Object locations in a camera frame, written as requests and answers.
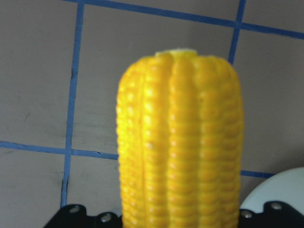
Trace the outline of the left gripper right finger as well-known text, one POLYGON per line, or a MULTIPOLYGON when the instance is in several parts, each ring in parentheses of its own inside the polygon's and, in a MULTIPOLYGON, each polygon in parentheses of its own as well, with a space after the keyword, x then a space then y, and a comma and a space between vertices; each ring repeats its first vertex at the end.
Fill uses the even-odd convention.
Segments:
POLYGON ((282 201, 268 201, 263 211, 239 210, 239 228, 304 228, 304 215, 282 201))

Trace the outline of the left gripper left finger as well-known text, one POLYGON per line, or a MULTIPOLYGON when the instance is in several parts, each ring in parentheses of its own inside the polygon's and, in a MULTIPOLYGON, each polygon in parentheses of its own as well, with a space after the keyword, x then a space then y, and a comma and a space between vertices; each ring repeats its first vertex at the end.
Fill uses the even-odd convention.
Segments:
POLYGON ((122 216, 103 212, 97 216, 87 215, 86 207, 70 204, 62 207, 46 223, 46 228, 122 228, 122 216))

